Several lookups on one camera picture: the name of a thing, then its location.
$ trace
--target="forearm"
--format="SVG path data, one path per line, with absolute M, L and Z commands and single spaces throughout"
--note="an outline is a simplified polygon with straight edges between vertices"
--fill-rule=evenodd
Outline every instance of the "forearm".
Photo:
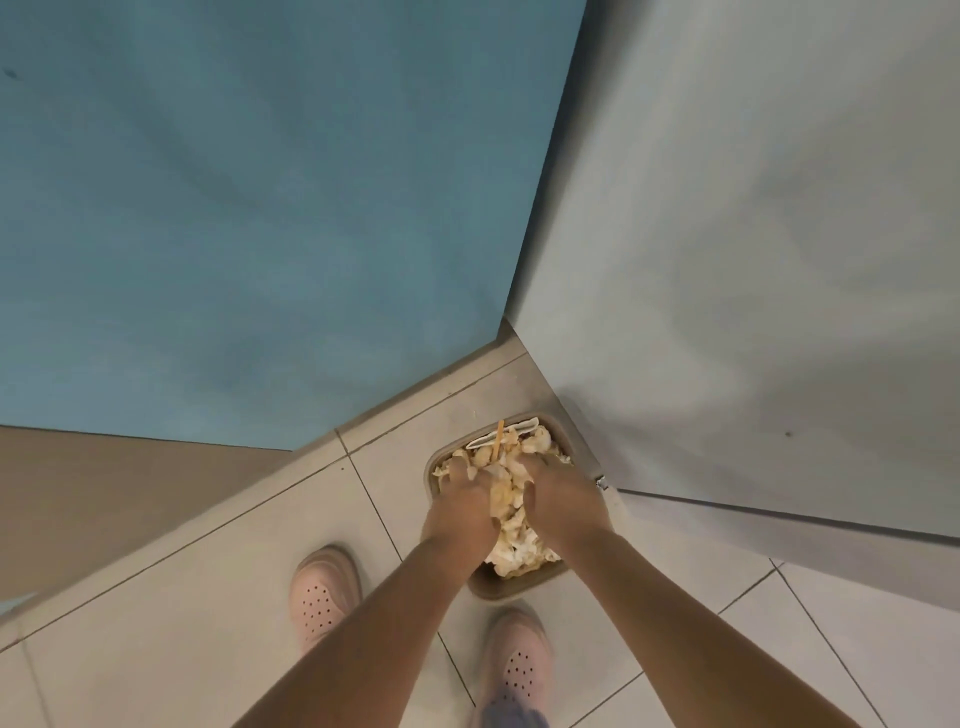
M 447 561 L 441 546 L 417 546 L 237 727 L 398 725 L 427 649 L 463 584 Z
M 564 559 L 604 607 L 677 728 L 852 720 L 610 531 Z

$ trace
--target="food waste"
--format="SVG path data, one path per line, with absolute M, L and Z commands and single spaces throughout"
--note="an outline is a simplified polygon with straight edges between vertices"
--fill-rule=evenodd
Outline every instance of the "food waste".
M 533 478 L 516 459 L 523 452 L 548 452 L 570 463 L 569 456 L 561 451 L 537 418 L 507 427 L 501 420 L 495 432 L 454 450 L 433 472 L 443 484 L 450 462 L 460 457 L 467 461 L 467 475 L 471 480 L 479 470 L 492 476 L 490 513 L 500 521 L 500 535 L 485 561 L 493 564 L 498 576 L 508 579 L 560 561 L 560 556 L 544 545 L 527 521 L 523 489 Z

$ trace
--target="tile floor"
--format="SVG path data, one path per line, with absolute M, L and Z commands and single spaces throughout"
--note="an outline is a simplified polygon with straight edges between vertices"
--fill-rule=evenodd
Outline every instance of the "tile floor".
M 562 414 L 508 340 L 0 625 L 0 725 L 230 726 L 297 658 L 286 590 L 300 558 L 340 543 L 369 591 L 417 542 L 427 457 L 534 408 Z M 618 530 L 655 564 L 863 726 L 956 725 L 960 615 L 632 521 L 608 495 Z M 670 725 L 576 577 L 525 601 L 557 655 L 552 725 Z M 455 599 L 404 725 L 466 725 L 493 612 L 466 592 Z

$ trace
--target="blue partition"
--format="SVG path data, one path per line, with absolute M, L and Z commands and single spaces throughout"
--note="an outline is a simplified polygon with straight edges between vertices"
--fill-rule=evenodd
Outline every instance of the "blue partition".
M 0 424 L 295 448 L 492 340 L 583 0 L 8 0 Z

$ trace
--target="pink shoe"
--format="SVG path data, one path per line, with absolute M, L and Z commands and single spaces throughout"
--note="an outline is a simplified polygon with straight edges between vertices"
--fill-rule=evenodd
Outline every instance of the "pink shoe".
M 307 556 L 290 584 L 290 619 L 305 654 L 360 603 L 353 560 L 336 546 Z
M 546 716 L 553 690 L 553 651 L 535 618 L 518 609 L 497 618 L 480 670 L 473 725 L 482 724 L 487 710 L 510 712 L 519 707 Z

